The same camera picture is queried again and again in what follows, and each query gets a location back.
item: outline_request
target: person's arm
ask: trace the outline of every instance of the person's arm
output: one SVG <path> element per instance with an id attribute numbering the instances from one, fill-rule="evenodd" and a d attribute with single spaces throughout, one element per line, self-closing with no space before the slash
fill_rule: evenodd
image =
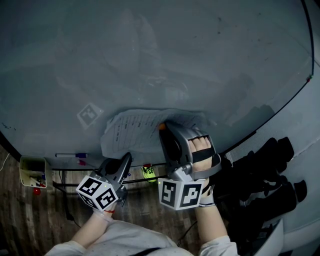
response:
<path id="1" fill-rule="evenodd" d="M 193 153 L 196 151 L 208 149 L 211 147 L 211 144 L 207 138 L 201 137 L 200 139 L 196 138 L 190 140 L 189 147 L 191 152 Z M 209 169 L 211 167 L 211 164 L 212 157 L 194 163 L 193 168 L 195 171 L 202 171 Z M 205 188 L 208 183 L 209 179 L 205 181 L 203 187 Z M 208 190 L 202 194 L 202 197 L 206 197 L 209 190 L 210 188 L 208 188 Z M 195 214 L 198 221 L 198 231 L 202 244 L 228 235 L 218 208 L 215 205 L 210 207 L 197 207 L 195 209 Z"/>
<path id="2" fill-rule="evenodd" d="M 108 211 L 115 209 L 116 203 L 107 208 Z M 98 240 L 107 229 L 109 222 L 112 220 L 112 213 L 109 212 L 93 212 L 90 219 L 79 229 L 72 237 L 72 241 L 77 242 L 84 248 L 88 248 L 96 240 Z"/>

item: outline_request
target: green sneaker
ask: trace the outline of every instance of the green sneaker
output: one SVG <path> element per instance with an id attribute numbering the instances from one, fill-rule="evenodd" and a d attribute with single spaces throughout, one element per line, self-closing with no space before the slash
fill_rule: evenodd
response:
<path id="1" fill-rule="evenodd" d="M 149 179 L 156 177 L 154 169 L 152 167 L 141 167 L 143 178 Z M 153 183 L 156 182 L 156 179 L 148 180 L 148 182 Z"/>

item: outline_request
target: paper sheet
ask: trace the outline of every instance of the paper sheet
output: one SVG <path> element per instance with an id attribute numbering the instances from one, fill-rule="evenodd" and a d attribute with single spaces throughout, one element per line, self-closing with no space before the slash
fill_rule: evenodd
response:
<path id="1" fill-rule="evenodd" d="M 127 110 L 107 122 L 100 139 L 102 155 L 121 159 L 130 152 L 133 157 L 131 166 L 165 163 L 158 126 L 168 120 L 200 130 L 205 130 L 207 126 L 205 115 L 201 112 L 177 109 Z"/>

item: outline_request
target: white sleeve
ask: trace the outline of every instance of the white sleeve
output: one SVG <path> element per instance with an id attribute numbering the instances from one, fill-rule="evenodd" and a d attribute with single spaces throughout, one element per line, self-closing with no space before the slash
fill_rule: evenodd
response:
<path id="1" fill-rule="evenodd" d="M 54 246 L 45 256 L 82 256 L 86 249 L 75 241 L 60 243 Z"/>
<path id="2" fill-rule="evenodd" d="M 222 236 L 206 242 L 200 248 L 199 256 L 237 256 L 237 245 L 229 236 Z"/>

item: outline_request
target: small container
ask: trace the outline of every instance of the small container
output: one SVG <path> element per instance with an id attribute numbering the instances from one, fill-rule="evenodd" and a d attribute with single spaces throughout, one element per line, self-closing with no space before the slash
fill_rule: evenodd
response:
<path id="1" fill-rule="evenodd" d="M 20 180 L 24 186 L 39 189 L 52 188 L 52 171 L 44 157 L 21 156 L 19 171 Z"/>

